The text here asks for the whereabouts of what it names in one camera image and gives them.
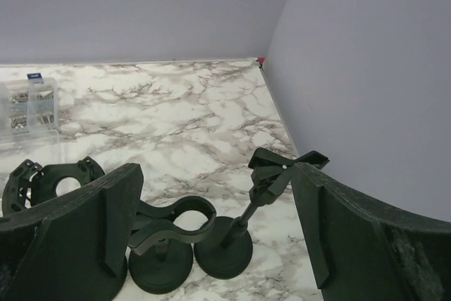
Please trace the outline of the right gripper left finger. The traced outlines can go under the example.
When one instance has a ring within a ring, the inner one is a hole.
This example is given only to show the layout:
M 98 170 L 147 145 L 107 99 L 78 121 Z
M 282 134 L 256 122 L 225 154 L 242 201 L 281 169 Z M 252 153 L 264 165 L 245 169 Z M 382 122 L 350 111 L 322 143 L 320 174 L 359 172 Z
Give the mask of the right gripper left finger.
M 144 176 L 136 163 L 1 217 L 2 300 L 112 300 Z

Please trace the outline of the shock mount desk stand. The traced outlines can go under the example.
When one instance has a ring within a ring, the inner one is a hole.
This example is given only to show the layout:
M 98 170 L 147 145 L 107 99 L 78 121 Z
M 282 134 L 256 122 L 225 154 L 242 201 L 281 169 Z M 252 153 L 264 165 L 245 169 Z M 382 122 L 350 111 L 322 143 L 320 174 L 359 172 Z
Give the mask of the shock mount desk stand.
M 104 175 L 90 159 L 41 167 L 25 160 L 2 197 L 2 300 L 112 300 L 125 281 L 125 255 L 110 270 L 101 263 L 104 220 L 97 208 L 49 208 L 65 178 L 81 184 Z

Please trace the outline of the clip desk stand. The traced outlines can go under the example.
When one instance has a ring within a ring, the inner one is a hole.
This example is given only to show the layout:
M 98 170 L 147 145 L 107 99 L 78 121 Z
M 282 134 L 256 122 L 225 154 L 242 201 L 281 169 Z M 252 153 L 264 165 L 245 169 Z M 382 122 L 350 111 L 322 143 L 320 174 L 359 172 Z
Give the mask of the clip desk stand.
M 187 211 L 203 214 L 206 223 L 194 231 L 175 225 L 174 221 Z M 192 245 L 210 234 L 215 218 L 215 207 L 203 197 L 183 197 L 166 207 L 141 200 L 128 241 L 128 269 L 135 284 L 155 295 L 179 288 L 192 270 Z

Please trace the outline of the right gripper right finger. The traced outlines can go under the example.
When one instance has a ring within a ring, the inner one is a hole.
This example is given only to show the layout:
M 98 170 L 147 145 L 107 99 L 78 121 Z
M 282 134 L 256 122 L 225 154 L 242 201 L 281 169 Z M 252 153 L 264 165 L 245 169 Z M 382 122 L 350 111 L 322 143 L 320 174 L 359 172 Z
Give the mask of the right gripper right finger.
M 324 300 L 449 300 L 450 223 L 399 209 L 309 164 L 292 191 Z

